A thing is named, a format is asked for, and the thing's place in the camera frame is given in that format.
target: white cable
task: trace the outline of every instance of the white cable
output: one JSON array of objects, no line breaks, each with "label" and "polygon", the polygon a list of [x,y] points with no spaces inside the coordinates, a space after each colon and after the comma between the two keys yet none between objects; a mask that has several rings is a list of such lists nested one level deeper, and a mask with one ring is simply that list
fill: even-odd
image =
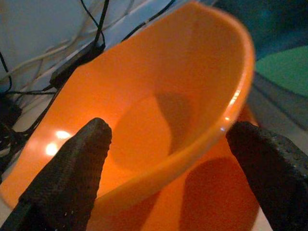
[{"label": "white cable", "polygon": [[59,47],[53,51],[50,51],[50,52],[47,52],[45,54],[42,54],[42,55],[39,55],[35,58],[32,58],[32,59],[29,59],[27,61],[24,61],[22,63],[20,63],[19,65],[17,65],[14,69],[12,69],[11,71],[9,71],[8,73],[6,73],[3,77],[0,78],[0,81],[7,78],[8,76],[11,76],[14,72],[16,72],[17,70],[19,70],[20,68],[26,66],[26,65],[29,65],[33,62],[36,62],[36,61],[39,61],[41,59],[44,59],[46,57],[49,57],[51,55],[54,55],[54,54],[57,54],[63,50],[65,50],[66,48],[72,46],[75,44],[75,42],[77,41],[77,39],[79,38],[80,34],[82,33],[84,27],[86,26],[86,22],[88,20],[89,16],[88,14],[85,14],[85,17],[84,17],[84,20],[83,20],[83,23],[81,24],[81,27],[79,28],[77,34],[75,36],[73,36],[70,40],[70,42],[67,44],[67,45],[64,45],[62,47]]},{"label": "white cable", "polygon": [[28,111],[33,109],[34,107],[38,106],[41,102],[45,101],[47,98],[48,100],[52,100],[53,95],[39,95],[34,101],[23,108],[23,112],[21,115],[26,114]]},{"label": "white cable", "polygon": [[[67,43],[67,42],[69,42],[68,39],[66,39],[66,40],[64,40],[64,41],[62,41],[62,42],[60,42],[60,43],[59,43],[58,45],[56,45],[56,46],[51,46],[51,47],[47,48],[47,49],[45,50],[44,53],[47,53],[47,52],[49,52],[49,51],[52,51],[54,48],[59,47],[59,46],[62,46],[62,45],[64,45],[64,44]],[[34,78],[31,79],[30,82],[28,82],[28,83],[26,83],[25,85],[23,85],[23,86],[21,87],[20,91],[28,91],[28,90],[31,88],[31,86],[32,86],[32,84],[35,82],[35,80],[37,80],[37,79],[40,77],[40,72],[41,72],[43,63],[44,63],[44,59],[41,59],[39,65],[38,65],[39,67],[38,67],[36,73],[34,74]]]},{"label": "white cable", "polygon": [[[112,27],[114,24],[116,24],[118,21],[120,21],[123,17],[125,17],[126,15],[130,14],[134,9],[132,9],[131,7],[133,6],[134,4],[134,1],[135,0],[130,0],[130,3],[127,7],[127,9],[125,10],[125,12],[116,20],[114,20],[113,22],[107,24],[106,26],[103,26],[102,27],[102,31]],[[97,29],[92,29],[92,30],[89,30],[88,32],[84,33],[84,34],[81,34],[80,36],[81,37],[85,37],[85,36],[88,36],[88,35],[91,35],[91,34],[94,34],[97,32]]]}]

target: bowl rim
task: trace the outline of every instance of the bowl rim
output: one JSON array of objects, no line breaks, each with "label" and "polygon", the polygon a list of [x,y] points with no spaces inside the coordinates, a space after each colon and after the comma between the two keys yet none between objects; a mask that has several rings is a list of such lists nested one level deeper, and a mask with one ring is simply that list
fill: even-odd
[{"label": "bowl rim", "polygon": [[195,1],[182,5],[172,13],[176,13],[176,11],[185,7],[197,8],[213,17],[220,18],[238,33],[244,49],[244,58],[243,70],[234,90],[233,97],[215,123],[190,145],[176,152],[176,154],[169,156],[151,169],[142,172],[110,192],[98,197],[92,211],[94,216],[96,213],[99,213],[101,216],[115,214],[147,198],[170,183],[187,170],[209,147],[228,131],[244,106],[252,84],[255,63],[254,46],[247,29],[234,16],[220,9],[205,6]]}]

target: black connector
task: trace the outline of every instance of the black connector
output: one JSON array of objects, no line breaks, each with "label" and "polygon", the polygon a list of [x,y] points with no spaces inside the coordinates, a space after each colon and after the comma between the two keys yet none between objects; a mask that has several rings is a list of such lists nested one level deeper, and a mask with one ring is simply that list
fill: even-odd
[{"label": "black connector", "polygon": [[10,128],[21,115],[21,109],[5,96],[0,96],[0,121]]},{"label": "black connector", "polygon": [[52,74],[50,84],[59,90],[78,66],[93,60],[102,52],[102,48],[93,46],[93,42],[90,43]]}]

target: orange plastic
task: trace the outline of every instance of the orange plastic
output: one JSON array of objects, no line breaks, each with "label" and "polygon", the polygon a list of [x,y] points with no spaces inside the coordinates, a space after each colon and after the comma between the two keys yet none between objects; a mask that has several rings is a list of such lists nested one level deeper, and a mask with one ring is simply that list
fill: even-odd
[{"label": "orange plastic", "polygon": [[2,197],[15,206],[64,141],[101,117],[113,140],[93,217],[131,207],[226,132],[245,102],[253,67],[252,41],[237,20],[185,4],[73,73],[0,186]]},{"label": "orange plastic", "polygon": [[[247,106],[238,120],[256,125]],[[156,194],[114,215],[102,209],[95,204],[87,231],[250,231],[259,206],[223,137]]]}]

